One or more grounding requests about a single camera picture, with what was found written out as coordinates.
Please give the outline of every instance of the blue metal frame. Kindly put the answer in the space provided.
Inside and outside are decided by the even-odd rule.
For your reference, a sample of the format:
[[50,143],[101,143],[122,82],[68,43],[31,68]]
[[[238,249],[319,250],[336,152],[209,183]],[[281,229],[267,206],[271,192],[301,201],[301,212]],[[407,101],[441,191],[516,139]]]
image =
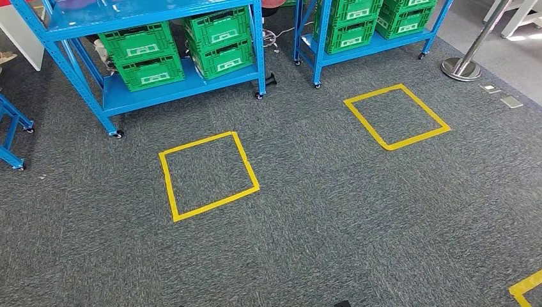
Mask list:
[[[56,5],[55,0],[46,0],[44,6],[50,15],[47,28],[25,0],[12,0],[12,4],[110,136],[118,133],[109,118],[112,115],[252,80],[258,81],[260,95],[266,93],[263,36],[259,34],[263,31],[261,0],[117,0],[115,2],[101,0],[97,1],[96,5],[86,7],[83,13],[62,8]],[[110,77],[100,75],[98,68],[78,39],[86,35],[239,6],[251,8],[251,30],[254,33],[256,63],[216,80],[206,81],[199,74],[187,74],[184,81],[131,93],[123,83],[118,82],[117,75]],[[63,46],[67,58],[57,42]],[[72,48],[103,90],[102,103],[99,103],[92,94]],[[185,71],[194,70],[191,60],[183,60],[183,67]],[[188,84],[192,84],[195,88],[187,86]]]
[[10,151],[10,148],[17,131],[17,127],[21,125],[24,130],[34,127],[34,122],[29,120],[15,106],[13,106],[6,97],[0,94],[0,120],[7,115],[11,118],[11,124],[8,129],[4,143],[0,146],[0,159],[6,161],[12,168],[22,168],[24,160],[17,157]]
[[[332,0],[323,0],[322,14],[320,18],[320,33],[319,38],[314,39],[312,34],[303,35],[303,28],[307,23],[307,20],[314,9],[316,0],[311,0],[308,4],[307,10],[303,12],[303,0],[297,0],[295,7],[295,27],[294,27],[294,42],[293,42],[293,59],[298,61],[303,59],[313,69],[313,83],[314,85],[321,84],[320,75],[323,67],[327,65],[333,65],[349,59],[360,58],[370,54],[386,51],[389,49],[409,45],[411,43],[426,41],[425,46],[422,49],[423,54],[428,54],[435,37],[437,37],[438,29],[442,25],[446,14],[448,13],[453,0],[445,0],[444,6],[438,14],[437,20],[432,30],[425,29],[421,33],[412,35],[401,36],[386,40],[378,32],[375,32],[371,43],[367,46],[351,49],[348,51],[339,52],[337,54],[327,54],[324,50],[325,37],[327,34],[327,26],[329,23],[329,12],[331,10]],[[311,57],[302,50],[302,46],[308,47],[308,50],[313,54],[314,61]]]

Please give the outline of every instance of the gray carpet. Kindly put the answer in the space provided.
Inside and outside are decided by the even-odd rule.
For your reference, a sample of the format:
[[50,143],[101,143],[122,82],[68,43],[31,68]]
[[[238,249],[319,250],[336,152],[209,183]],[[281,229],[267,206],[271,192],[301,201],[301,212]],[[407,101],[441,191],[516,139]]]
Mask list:
[[[0,306],[518,306],[508,288],[542,269],[536,105],[489,72],[442,75],[457,51],[441,40],[423,61],[416,44],[325,68],[319,90],[291,33],[279,43],[264,100],[247,83],[132,112],[122,140],[49,57],[5,64],[3,94],[36,132],[13,147],[28,170],[0,168]],[[452,131],[386,152],[342,101],[397,83]],[[435,127],[397,93],[356,106],[389,142]],[[158,153],[229,130],[261,190],[172,223]],[[167,162],[181,212],[251,186],[231,138]]]

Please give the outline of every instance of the white furniture leg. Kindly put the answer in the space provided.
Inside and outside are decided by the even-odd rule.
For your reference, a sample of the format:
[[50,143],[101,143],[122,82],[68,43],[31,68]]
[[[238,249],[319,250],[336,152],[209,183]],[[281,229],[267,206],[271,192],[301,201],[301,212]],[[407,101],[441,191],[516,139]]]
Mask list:
[[37,71],[40,71],[43,61],[43,45],[13,8],[13,5],[0,7],[0,29],[4,31],[30,64]]
[[532,7],[536,4],[536,1],[538,0],[524,0],[523,4],[519,7],[518,11],[514,14],[514,17],[508,22],[508,25],[504,30],[501,32],[501,37],[503,38],[509,38],[514,34],[516,29],[518,29],[519,26],[522,26],[524,24],[530,24],[536,20],[540,15],[542,17],[542,13],[536,13],[531,14],[529,18],[527,18],[529,12],[532,10]]
[[[493,12],[497,9],[497,7],[499,6],[499,3],[500,3],[500,0],[495,0],[493,2],[493,5],[492,7],[490,8],[490,11],[488,11],[486,17],[484,17],[484,22],[487,22],[491,15],[493,14]],[[519,8],[521,5],[523,4],[523,0],[514,0],[512,1],[512,3],[510,3],[510,5],[506,8],[506,11],[510,11],[510,10],[515,10],[517,8]]]

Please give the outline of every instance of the yellow floor tape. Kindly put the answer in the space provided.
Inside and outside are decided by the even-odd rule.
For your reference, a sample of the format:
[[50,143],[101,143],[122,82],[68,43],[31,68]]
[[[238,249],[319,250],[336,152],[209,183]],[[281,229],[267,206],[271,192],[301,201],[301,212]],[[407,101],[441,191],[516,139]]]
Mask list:
[[513,285],[508,290],[521,307],[532,307],[523,295],[539,285],[542,285],[542,270]]
[[[173,186],[171,184],[171,176],[169,174],[169,168],[167,167],[167,161],[166,161],[166,155],[170,154],[172,152],[177,152],[179,150],[187,149],[193,146],[198,146],[203,143],[211,142],[216,139],[225,138],[227,136],[232,136],[233,140],[235,142],[235,145],[237,146],[237,149],[239,150],[239,154],[241,155],[241,159],[243,160],[243,163],[245,164],[245,167],[247,168],[247,172],[249,174],[249,177],[252,181],[252,187],[244,190],[242,192],[236,193],[232,196],[228,196],[224,199],[221,199],[219,201],[215,201],[213,203],[210,203],[208,205],[205,205],[203,207],[179,214],[179,210],[177,208],[175,195],[173,194]],[[188,217],[195,216],[196,214],[200,214],[206,211],[209,211],[211,209],[214,209],[216,207],[219,207],[221,205],[227,204],[229,202],[232,202],[234,200],[237,200],[241,197],[247,196],[248,194],[254,193],[256,191],[259,191],[259,183],[258,179],[256,179],[256,175],[254,174],[254,171],[252,170],[252,167],[249,163],[249,160],[247,159],[247,155],[245,153],[245,150],[243,149],[243,146],[241,145],[241,141],[239,140],[239,136],[237,135],[237,132],[228,131],[221,134],[217,134],[215,136],[210,136],[209,138],[200,139],[198,141],[194,141],[188,144],[184,144],[181,146],[177,146],[172,149],[165,150],[163,152],[160,152],[158,154],[160,157],[160,162],[162,163],[162,169],[164,170],[164,177],[166,180],[166,190],[167,190],[167,197],[169,198],[169,206],[171,207],[171,215],[173,217],[173,222],[178,222],[182,219],[187,219]]]
[[[422,109],[424,109],[424,111],[426,111],[441,127],[438,128],[438,129],[429,131],[429,132],[422,133],[422,134],[420,134],[418,136],[413,136],[411,138],[404,139],[404,140],[399,141],[397,143],[393,143],[393,144],[386,143],[382,139],[382,137],[377,133],[377,131],[373,128],[373,126],[371,126],[371,124],[365,119],[365,117],[363,117],[363,115],[361,115],[361,113],[356,109],[356,107],[354,107],[353,104],[354,104],[354,102],[358,102],[360,100],[364,100],[364,99],[367,99],[369,97],[374,97],[374,96],[381,95],[381,94],[387,93],[389,91],[394,91],[394,90],[402,90],[402,91],[404,91],[410,98],[412,98],[412,100],[414,100],[418,104],[418,106],[420,106]],[[431,110],[425,103],[423,103],[423,101],[420,98],[416,97],[416,95],[414,95],[414,93],[412,93],[403,84],[396,84],[396,85],[390,86],[388,88],[383,88],[383,89],[378,90],[378,91],[372,91],[370,93],[363,94],[361,96],[346,99],[345,104],[352,111],[352,113],[354,113],[354,115],[361,122],[361,124],[363,124],[363,126],[365,126],[367,131],[369,131],[369,133],[378,142],[378,144],[380,144],[386,150],[399,149],[401,147],[404,147],[404,146],[407,146],[407,145],[410,145],[410,144],[414,144],[414,143],[420,142],[420,141],[422,141],[424,139],[428,139],[428,138],[431,138],[433,136],[436,136],[436,135],[439,135],[439,134],[450,131],[450,126],[448,126],[448,124],[446,124],[442,119],[440,119],[440,117],[438,117],[438,115],[435,114],[435,112],[433,112],[433,110]]]

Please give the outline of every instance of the shelf caster wheel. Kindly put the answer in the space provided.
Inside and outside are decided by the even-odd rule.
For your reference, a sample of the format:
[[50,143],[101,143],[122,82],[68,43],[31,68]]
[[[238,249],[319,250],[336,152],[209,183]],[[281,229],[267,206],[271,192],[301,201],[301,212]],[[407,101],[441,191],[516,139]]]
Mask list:
[[117,139],[121,139],[124,137],[124,131],[122,130],[117,130],[117,133],[111,135],[112,137],[114,138],[117,138]]

